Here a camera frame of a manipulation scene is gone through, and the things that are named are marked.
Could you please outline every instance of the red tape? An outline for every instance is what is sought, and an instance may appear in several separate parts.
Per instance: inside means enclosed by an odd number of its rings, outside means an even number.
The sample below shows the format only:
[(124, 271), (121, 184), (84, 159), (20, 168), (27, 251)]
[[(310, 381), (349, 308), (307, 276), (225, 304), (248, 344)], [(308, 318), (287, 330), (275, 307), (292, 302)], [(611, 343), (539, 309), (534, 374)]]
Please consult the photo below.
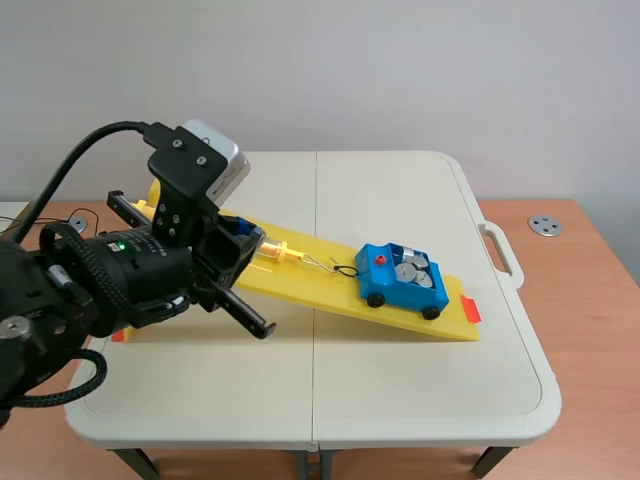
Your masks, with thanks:
[(124, 338), (124, 330), (120, 330), (119, 332), (116, 332), (114, 334), (111, 335), (111, 341), (112, 342), (124, 342), (125, 338)]
[(462, 308), (464, 308), (464, 313), (469, 323), (480, 323), (482, 318), (480, 317), (480, 312), (478, 312), (476, 301), (464, 295), (460, 295), (460, 300), (462, 301)]

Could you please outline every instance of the black wire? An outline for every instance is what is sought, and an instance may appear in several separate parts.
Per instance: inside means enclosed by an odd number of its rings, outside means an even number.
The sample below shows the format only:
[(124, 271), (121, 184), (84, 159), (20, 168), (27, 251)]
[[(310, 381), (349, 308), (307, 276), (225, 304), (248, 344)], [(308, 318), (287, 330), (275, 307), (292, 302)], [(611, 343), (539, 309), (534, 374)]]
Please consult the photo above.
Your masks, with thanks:
[(73, 217), (75, 215), (76, 212), (90, 212), (93, 213), (93, 215), (95, 215), (96, 217), (96, 225), (95, 225), (95, 231), (93, 232), (93, 236), (97, 237), (98, 236), (98, 225), (100, 224), (100, 215), (98, 215), (96, 212), (94, 212), (93, 210), (91, 210), (90, 208), (84, 208), (84, 207), (80, 207), (80, 208), (76, 208), (73, 212), (71, 212), (71, 215), (69, 215), (69, 218), (67, 218), (66, 220), (62, 220), (63, 222), (67, 222), (70, 223), (71, 217)]
[[(2, 220), (10, 220), (12, 222), (20, 222), (20, 223), (22, 223), (22, 220), (20, 220), (19, 218), (5, 217), (4, 215), (0, 215), (0, 219), (2, 219)], [(53, 218), (53, 217), (38, 217), (37, 220), (51, 220), (53, 222), (64, 222), (64, 220), (62, 218)]]
[[(44, 221), (44, 222), (36, 221), (34, 223), (34, 225), (48, 225), (48, 224), (50, 224), (52, 222), (66, 222), (66, 220), (50, 219), (50, 220), (47, 220), (47, 221)], [(20, 226), (20, 224), (11, 225), (10, 227), (7, 227), (4, 230), (2, 230), (0, 232), (0, 235), (3, 235), (4, 233), (6, 233), (6, 232), (8, 232), (10, 230), (13, 230), (14, 228), (18, 228), (19, 226)]]
[(65, 403), (73, 402), (93, 392), (102, 385), (104, 379), (107, 378), (107, 361), (101, 353), (95, 350), (81, 348), (78, 350), (78, 353), (71, 358), (89, 360), (96, 366), (96, 373), (82, 385), (64, 392), (52, 393), (50, 395), (21, 395), (10, 400), (8, 403), (12, 407), (22, 408), (43, 408), (64, 405)]
[[(333, 269), (336, 272), (343, 274), (345, 277), (356, 278), (358, 276), (358, 269), (356, 267), (352, 267), (351, 265), (334, 265)], [(343, 272), (343, 270), (352, 270), (353, 273)]]
[(24, 221), (20, 224), (20, 228), (16, 232), (13, 241), (16, 243), (21, 243), (24, 240), (24, 238), (27, 236), (27, 233), (29, 233), (29, 230), (35, 223), (36, 219), (42, 213), (45, 205), (49, 202), (49, 200), (51, 200), (51, 197), (62, 183), (62, 180), (64, 180), (64, 177), (67, 175), (67, 173), (69, 173), (69, 170), (71, 170), (71, 167), (73, 167), (76, 161), (96, 142), (116, 132), (132, 130), (144, 134), (148, 126), (149, 125), (144, 122), (116, 122), (105, 125), (104, 127), (100, 127), (99, 129), (91, 132), (84, 139), (82, 139), (82, 141), (78, 145), (76, 145), (73, 150), (71, 150), (69, 155), (67, 155), (67, 158), (64, 159), (64, 161), (60, 164), (60, 167), (58, 167), (58, 170), (56, 170), (56, 173), (53, 175), (53, 177), (51, 177), (51, 180), (49, 180), (49, 183), (36, 200), (33, 209), (28, 213)]

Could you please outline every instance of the silver coin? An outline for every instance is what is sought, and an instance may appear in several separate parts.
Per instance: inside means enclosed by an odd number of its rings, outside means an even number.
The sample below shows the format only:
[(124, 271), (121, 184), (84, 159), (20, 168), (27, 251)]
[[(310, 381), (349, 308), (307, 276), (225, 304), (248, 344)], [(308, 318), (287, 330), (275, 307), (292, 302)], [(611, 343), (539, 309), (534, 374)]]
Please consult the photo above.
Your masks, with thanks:
[(413, 264), (417, 268), (422, 268), (422, 269), (427, 268), (429, 266), (429, 262), (427, 261), (425, 256), (422, 254), (419, 254), (417, 257), (413, 259)]
[(413, 259), (416, 255), (416, 252), (414, 252), (411, 248), (409, 247), (402, 247), (402, 261), (405, 263), (413, 263)]
[(401, 282), (412, 282), (416, 278), (416, 267), (410, 263), (399, 263), (396, 265), (396, 276)]
[(416, 278), (413, 281), (423, 287), (427, 287), (427, 288), (433, 287), (433, 280), (431, 280), (431, 277), (429, 276), (429, 274), (424, 270), (418, 270), (416, 272)]

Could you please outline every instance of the blue toy car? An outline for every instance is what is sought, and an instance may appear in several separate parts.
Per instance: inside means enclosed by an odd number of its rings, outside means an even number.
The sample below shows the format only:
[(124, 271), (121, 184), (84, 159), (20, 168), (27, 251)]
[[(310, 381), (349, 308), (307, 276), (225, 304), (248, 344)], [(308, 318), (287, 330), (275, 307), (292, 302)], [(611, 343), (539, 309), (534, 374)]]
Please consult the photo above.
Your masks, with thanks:
[(388, 304), (434, 320), (449, 304), (440, 269), (424, 252), (395, 243), (366, 244), (356, 255), (356, 268), (360, 297), (372, 308)]

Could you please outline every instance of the yellow ramp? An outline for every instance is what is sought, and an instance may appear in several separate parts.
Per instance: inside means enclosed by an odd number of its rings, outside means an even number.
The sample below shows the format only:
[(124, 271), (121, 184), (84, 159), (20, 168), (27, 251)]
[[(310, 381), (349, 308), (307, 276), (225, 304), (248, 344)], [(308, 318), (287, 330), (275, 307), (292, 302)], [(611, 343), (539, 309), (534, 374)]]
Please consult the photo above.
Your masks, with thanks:
[[(311, 255), (315, 260), (331, 266), (330, 257), (340, 265), (355, 266), (357, 250), (310, 235), (270, 225), (247, 218), (262, 227), (270, 238), (286, 241), (288, 247)], [(475, 324), (467, 320), (460, 299), (464, 295), (462, 283), (456, 277), (444, 275), (449, 294), (449, 305), (435, 320), (424, 320), (418, 312), (385, 305), (370, 308), (360, 298), (358, 280), (339, 273), (303, 263), (295, 259), (278, 262), (256, 255), (251, 264), (240, 275), (236, 285), (265, 295), (281, 298), (287, 302), (306, 305), (327, 312), (382, 323), (414, 332), (456, 340), (479, 340)]]

